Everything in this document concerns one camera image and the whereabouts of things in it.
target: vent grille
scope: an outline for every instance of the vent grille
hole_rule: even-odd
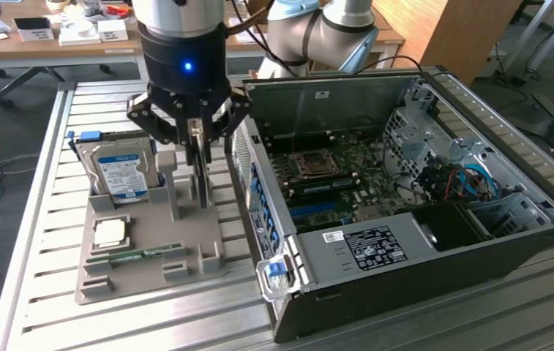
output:
[[[246,191],[246,186],[250,184],[250,152],[242,128],[235,130],[231,144],[235,169],[238,170],[239,180],[243,183],[243,189]]]

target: motherboard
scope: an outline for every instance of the motherboard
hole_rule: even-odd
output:
[[[374,133],[352,130],[327,135],[316,143],[322,148],[292,146],[271,154],[299,233],[391,216],[406,205],[395,188],[399,174],[382,166],[380,143]]]

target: aluminum extrusion table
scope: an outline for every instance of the aluminum extrusion table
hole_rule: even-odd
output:
[[[455,79],[438,78],[554,183],[545,153]],[[0,350],[554,350],[554,248],[503,279],[274,344],[222,152],[210,171],[227,274],[78,306],[72,294],[90,183],[64,136],[68,130],[136,129],[126,119],[126,98],[143,89],[139,81],[79,83],[56,95],[1,292]],[[460,127],[455,132],[472,133]],[[180,167],[176,175],[188,172]]]

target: power supply label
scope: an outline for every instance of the power supply label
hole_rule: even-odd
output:
[[[403,248],[387,226],[346,233],[344,239],[363,271],[406,260]]]

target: hard drive label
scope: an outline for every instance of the hard drive label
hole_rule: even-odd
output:
[[[387,226],[346,233],[344,239],[363,271],[406,260],[403,248]]]
[[[146,195],[148,187],[144,174],[138,170],[139,164],[136,154],[99,158],[100,172],[114,197],[132,200]]]

